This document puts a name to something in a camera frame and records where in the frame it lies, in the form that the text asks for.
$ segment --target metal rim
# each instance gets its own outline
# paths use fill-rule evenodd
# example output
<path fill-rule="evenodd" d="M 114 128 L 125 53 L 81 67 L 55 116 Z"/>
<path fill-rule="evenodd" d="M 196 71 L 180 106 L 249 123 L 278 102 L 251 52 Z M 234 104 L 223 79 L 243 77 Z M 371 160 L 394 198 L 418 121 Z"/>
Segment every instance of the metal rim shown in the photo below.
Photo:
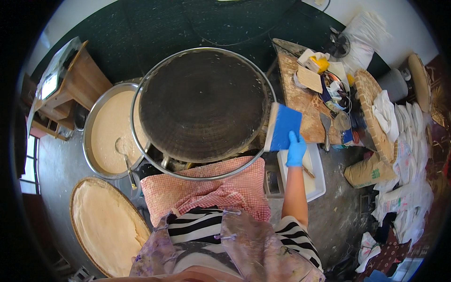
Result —
<path fill-rule="evenodd" d="M 139 89 L 139 88 L 138 88 L 138 84 L 132 83 L 132 82 L 120 83 L 120 84 L 117 84 L 117 85 L 111 87 L 110 89 L 108 89 L 107 91 L 105 91 L 105 93 L 102 94 L 102 96 L 100 96 L 100 97 L 97 99 L 97 101 L 96 101 L 96 102 L 94 103 L 94 105 L 92 106 L 91 110 L 89 111 L 88 116 L 86 117 L 85 125 L 88 123 L 88 121 L 89 121 L 90 119 L 92 119 L 92 114 L 91 114 L 91 113 L 92 113 L 92 110 L 96 107 L 96 105 L 99 105 L 99 104 L 102 102 L 102 98 L 103 98 L 104 96 L 106 96 L 111 90 L 114 90 L 114 89 L 116 89 L 116 88 L 120 88 L 120 87 L 123 87 L 123 86 L 132 86 L 132 87 L 134 87 L 134 88 L 136 88 L 136 89 Z M 102 177 L 102 178 L 104 178 L 104 179 L 108 179 L 108 180 L 117 180 L 117 179 L 121 179 L 121 178 L 123 178 L 123 177 L 126 177 L 126 176 L 128 175 L 128 173 L 127 173 L 126 170 L 125 170 L 124 172 L 121 172 L 121 173 L 106 175 L 106 174 L 104 174 L 104 173 L 98 171 L 98 170 L 94 167 L 93 163 L 91 162 L 91 160 L 89 159 L 89 156 L 88 156 L 88 154 L 87 154 L 86 131 L 85 131 L 84 129 L 83 129 L 83 141 L 82 141 L 82 143 L 83 143 L 83 154 L 84 154 L 84 156 L 85 156 L 85 160 L 86 160 L 86 162 L 87 162 L 87 165 L 89 166 L 89 168 L 90 168 L 95 174 L 99 175 L 100 177 Z M 149 143 L 148 145 L 146 145 L 146 150 L 148 150 L 149 148 L 150 148 L 150 143 Z M 144 159 L 144 156 L 141 155 L 141 156 L 138 158 L 138 160 L 136 160 L 136 162 L 132 165 L 132 167 L 131 167 L 130 169 L 131 169 L 132 171 L 135 170 L 135 169 L 139 166 L 139 164 L 143 161 L 143 159 Z"/>
<path fill-rule="evenodd" d="M 141 151 L 141 153 L 143 154 L 143 156 L 146 158 L 146 160 L 149 161 L 150 164 L 152 164 L 154 167 L 156 167 L 159 171 L 166 173 L 170 176 L 179 178 L 179 179 L 183 179 L 183 180 L 191 180 L 191 181 L 212 181 L 212 180 L 219 180 L 219 179 L 223 179 L 229 176 L 232 176 L 244 169 L 246 169 L 247 167 L 249 167 L 251 164 L 253 164 L 256 160 L 258 160 L 258 158 L 261 157 L 261 155 L 263 155 L 263 148 L 257 153 L 257 155 L 252 158 L 252 160 L 250 160 L 249 162 L 245 163 L 244 165 L 238 167 L 237 169 L 221 174 L 221 175 L 216 175 L 216 176 L 210 176 L 210 177 L 190 177 L 190 176 L 184 176 L 184 175 L 180 175 L 177 174 L 175 172 L 172 172 L 170 170 L 167 170 L 163 167 L 161 167 L 160 165 L 158 165 L 154 160 L 152 160 L 152 158 L 149 157 L 149 155 L 147 155 L 147 153 L 144 151 L 144 148 L 141 146 L 138 137 L 136 135 L 136 131 L 135 131 L 135 124 L 134 124 L 134 107 L 135 107 L 135 103 L 136 103 L 136 98 L 138 97 L 138 94 L 141 92 L 142 87 L 144 82 L 148 79 L 149 75 L 155 70 L 157 69 L 160 65 L 162 65 L 163 63 L 165 63 L 166 61 L 168 61 L 169 59 L 178 56 L 178 55 L 182 55 L 184 53 L 189 53 L 191 51 L 194 50 L 211 50 L 211 51 L 221 51 L 221 52 L 228 52 L 230 54 L 233 54 L 241 59 L 243 59 L 244 61 L 246 61 L 247 63 L 249 63 L 252 67 L 255 68 L 256 71 L 258 71 L 262 76 L 263 79 L 265 79 L 266 83 L 268 84 L 271 93 L 274 97 L 274 100 L 276 101 L 276 95 L 274 93 L 274 89 L 272 88 L 271 83 L 268 80 L 268 77 L 266 77 L 266 75 L 264 74 L 264 72 L 262 72 L 262 70 L 257 67 L 251 60 L 249 60 L 248 58 L 237 54 L 235 52 L 229 51 L 229 50 L 225 50 L 225 49 L 221 49 L 221 48 L 215 48 L 215 47 L 197 47 L 197 48 L 192 48 L 192 49 L 187 49 L 187 50 L 183 50 L 180 52 L 177 52 L 175 54 L 170 55 L 169 57 L 166 57 L 164 60 L 160 61 L 158 64 L 156 64 L 153 68 L 150 69 L 150 71 L 147 72 L 147 74 L 143 77 L 143 79 L 141 80 L 141 82 L 138 85 L 138 88 L 136 89 L 135 95 L 132 98 L 132 105 L 131 105 L 131 109 L 130 109 L 130 126 L 131 126 L 131 130 L 132 130 L 132 135 L 133 135 L 133 139 L 135 140 L 135 143 L 139 149 L 139 151 Z"/>

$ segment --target white container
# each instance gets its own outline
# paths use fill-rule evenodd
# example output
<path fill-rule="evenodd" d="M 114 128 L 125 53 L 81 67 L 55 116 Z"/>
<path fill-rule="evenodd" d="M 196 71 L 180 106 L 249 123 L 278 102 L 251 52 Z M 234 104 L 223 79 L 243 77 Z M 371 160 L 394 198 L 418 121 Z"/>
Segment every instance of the white container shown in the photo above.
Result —
<path fill-rule="evenodd" d="M 287 156 L 288 150 L 281 150 L 277 153 L 284 192 L 288 174 L 288 167 L 285 165 Z M 307 151 L 302 159 L 302 165 L 315 176 L 315 178 L 312 179 L 305 171 L 303 171 L 305 194 L 307 196 L 307 202 L 310 202 L 324 195 L 326 192 L 326 181 L 324 180 L 321 156 L 319 155 L 318 146 L 315 143 L 307 144 Z"/>

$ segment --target hand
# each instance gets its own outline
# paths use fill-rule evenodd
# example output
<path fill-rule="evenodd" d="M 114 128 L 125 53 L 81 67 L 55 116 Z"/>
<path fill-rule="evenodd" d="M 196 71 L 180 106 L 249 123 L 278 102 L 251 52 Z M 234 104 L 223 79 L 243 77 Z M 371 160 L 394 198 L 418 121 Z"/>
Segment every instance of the hand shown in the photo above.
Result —
<path fill-rule="evenodd" d="M 288 147 L 286 166 L 302 167 L 302 158 L 307 150 L 307 144 L 301 134 L 299 134 L 299 139 L 297 139 L 294 131 L 288 133 L 288 138 L 290 139 L 290 146 Z"/>

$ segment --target knife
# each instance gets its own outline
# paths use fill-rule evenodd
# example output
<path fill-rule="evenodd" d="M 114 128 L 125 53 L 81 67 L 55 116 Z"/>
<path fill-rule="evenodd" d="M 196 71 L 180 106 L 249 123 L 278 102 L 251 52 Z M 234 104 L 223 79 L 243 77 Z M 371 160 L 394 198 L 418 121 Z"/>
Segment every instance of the knife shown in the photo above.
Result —
<path fill-rule="evenodd" d="M 319 113 L 319 117 L 321 118 L 322 125 L 324 126 L 324 130 L 326 131 L 326 139 L 324 141 L 324 151 L 328 152 L 331 147 L 331 142 L 329 139 L 329 129 L 331 127 L 331 119 L 323 113 Z"/>

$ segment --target round griddle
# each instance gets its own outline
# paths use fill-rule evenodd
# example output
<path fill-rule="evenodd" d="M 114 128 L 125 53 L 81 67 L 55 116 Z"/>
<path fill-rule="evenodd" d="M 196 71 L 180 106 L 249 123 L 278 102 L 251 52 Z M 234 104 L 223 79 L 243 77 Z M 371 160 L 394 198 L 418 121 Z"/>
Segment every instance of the round griddle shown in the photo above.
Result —
<path fill-rule="evenodd" d="M 214 162 L 240 152 L 267 115 L 265 80 L 227 50 L 170 57 L 144 80 L 144 132 L 158 150 L 181 161 Z"/>

